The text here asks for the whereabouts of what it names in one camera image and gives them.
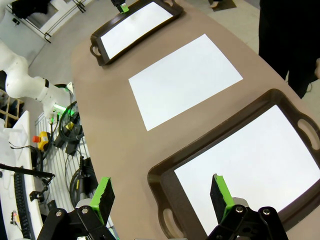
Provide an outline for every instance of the brown table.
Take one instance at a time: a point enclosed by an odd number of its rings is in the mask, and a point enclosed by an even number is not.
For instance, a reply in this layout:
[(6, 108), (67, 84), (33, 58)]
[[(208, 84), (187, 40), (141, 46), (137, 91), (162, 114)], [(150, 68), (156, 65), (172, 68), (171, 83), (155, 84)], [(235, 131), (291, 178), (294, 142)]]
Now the brown table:
[[(303, 102), (254, 51), (217, 22), (183, 0), (186, 14), (144, 40), (113, 64), (98, 66), (90, 36), (72, 55), (76, 97), (98, 178), (111, 177), (111, 216), (123, 240), (166, 239), (147, 173), (176, 151), (213, 129), (269, 89), (283, 91), (310, 116)], [(220, 48), (243, 80), (147, 131), (128, 79), (202, 34)], [(288, 232), (290, 239), (320, 235), (320, 207)]]

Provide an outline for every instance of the white wall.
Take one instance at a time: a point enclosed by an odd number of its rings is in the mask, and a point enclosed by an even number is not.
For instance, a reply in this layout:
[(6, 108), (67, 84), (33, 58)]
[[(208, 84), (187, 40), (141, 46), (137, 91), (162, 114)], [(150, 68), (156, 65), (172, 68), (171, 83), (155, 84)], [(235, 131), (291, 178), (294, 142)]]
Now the white wall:
[(19, 18), (6, 10), (0, 23), (0, 39), (16, 54), (25, 57), (30, 65), (46, 41), (22, 22), (16, 25), (13, 18), (19, 21)]

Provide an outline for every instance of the black keyboard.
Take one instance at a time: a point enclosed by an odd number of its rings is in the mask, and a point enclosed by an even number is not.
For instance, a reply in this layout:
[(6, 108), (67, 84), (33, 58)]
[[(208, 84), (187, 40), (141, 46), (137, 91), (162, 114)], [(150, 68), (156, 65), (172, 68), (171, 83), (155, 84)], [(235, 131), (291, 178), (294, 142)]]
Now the black keyboard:
[(21, 173), (15, 173), (13, 175), (13, 179), (14, 179), (15, 202), (18, 210), (23, 238), (34, 240), (35, 236), (33, 233), (30, 212), (28, 208), (25, 177)]

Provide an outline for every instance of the white paper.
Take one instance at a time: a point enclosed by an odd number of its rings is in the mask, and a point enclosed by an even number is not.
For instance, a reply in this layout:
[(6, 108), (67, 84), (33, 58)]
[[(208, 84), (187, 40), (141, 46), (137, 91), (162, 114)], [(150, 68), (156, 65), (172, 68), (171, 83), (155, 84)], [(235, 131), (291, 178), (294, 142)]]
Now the white paper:
[(213, 174), (222, 175), (231, 196), (247, 200), (254, 211), (271, 206), (278, 212), (320, 178), (276, 105), (174, 172), (207, 235), (218, 224), (210, 198)]
[(204, 34), (131, 77), (129, 82), (149, 131), (242, 79)]
[(149, 3), (128, 16), (101, 37), (109, 59), (112, 59), (141, 36), (172, 17), (171, 13), (155, 2)]

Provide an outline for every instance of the floor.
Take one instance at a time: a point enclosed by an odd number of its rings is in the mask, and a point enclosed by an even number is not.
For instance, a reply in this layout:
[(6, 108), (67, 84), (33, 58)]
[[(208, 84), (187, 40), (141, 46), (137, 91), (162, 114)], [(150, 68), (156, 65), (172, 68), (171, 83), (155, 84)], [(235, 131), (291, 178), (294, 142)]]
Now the floor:
[[(245, 42), (256, 53), (259, 49), (259, 0), (233, 0), (236, 7), (213, 11), (207, 0), (186, 0), (196, 8), (215, 19), (239, 39)], [(86, 7), (85, 13), (77, 13), (47, 43), (29, 68), (31, 76), (42, 76), (53, 84), (69, 83), (73, 80), (71, 72), (71, 53), (74, 47), (89, 38), (105, 22), (113, 18), (118, 10), (109, 0), (94, 0)], [(312, 83), (311, 91), (303, 101), (320, 122), (320, 80)], [(34, 123), (42, 112), (40, 103), (24, 99), (25, 110), (29, 110), (30, 122)], [(30, 132), (35, 133), (33, 124)]]

